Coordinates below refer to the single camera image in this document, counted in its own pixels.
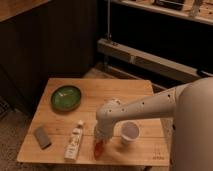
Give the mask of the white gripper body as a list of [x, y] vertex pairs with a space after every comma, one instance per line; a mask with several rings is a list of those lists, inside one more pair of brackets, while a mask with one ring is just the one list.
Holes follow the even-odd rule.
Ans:
[[103, 127], [101, 125], [96, 124], [94, 128], [94, 139], [95, 142], [107, 143], [112, 137], [114, 133], [114, 127], [112, 125]]

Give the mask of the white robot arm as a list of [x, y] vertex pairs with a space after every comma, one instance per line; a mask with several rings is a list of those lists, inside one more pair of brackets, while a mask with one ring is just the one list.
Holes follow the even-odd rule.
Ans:
[[213, 171], [213, 77], [201, 78], [140, 100], [109, 100], [96, 112], [94, 136], [107, 141], [124, 120], [174, 121], [170, 171]]

